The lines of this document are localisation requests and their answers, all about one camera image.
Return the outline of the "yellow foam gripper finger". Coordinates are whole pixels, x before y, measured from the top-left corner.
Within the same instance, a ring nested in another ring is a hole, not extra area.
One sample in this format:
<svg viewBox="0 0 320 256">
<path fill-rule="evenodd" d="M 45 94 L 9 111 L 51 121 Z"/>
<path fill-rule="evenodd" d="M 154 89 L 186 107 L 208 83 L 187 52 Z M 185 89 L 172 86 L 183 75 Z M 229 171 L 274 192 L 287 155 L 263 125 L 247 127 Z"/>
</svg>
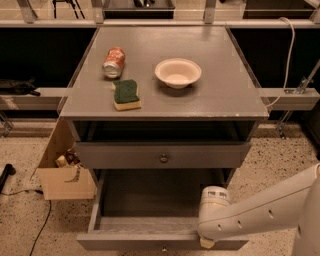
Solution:
<svg viewBox="0 0 320 256">
<path fill-rule="evenodd" d="M 202 248 L 205 248 L 205 249 L 211 249 L 213 248 L 215 245 L 215 242 L 212 241 L 212 240 L 208 240 L 208 239 L 205 239 L 205 238 L 201 238 L 200 239 L 200 246 Z"/>
</svg>

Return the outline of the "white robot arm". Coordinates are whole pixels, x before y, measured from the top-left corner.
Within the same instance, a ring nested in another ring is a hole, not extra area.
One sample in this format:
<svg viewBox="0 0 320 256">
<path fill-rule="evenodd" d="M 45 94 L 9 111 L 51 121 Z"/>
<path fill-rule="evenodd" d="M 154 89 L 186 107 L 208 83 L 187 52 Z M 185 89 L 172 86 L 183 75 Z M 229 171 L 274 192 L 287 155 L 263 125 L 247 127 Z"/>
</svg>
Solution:
<svg viewBox="0 0 320 256">
<path fill-rule="evenodd" d="M 222 187 L 202 191 L 197 232 L 203 248 L 290 228 L 296 230 L 291 256 L 320 256 L 320 164 L 237 203 Z"/>
</svg>

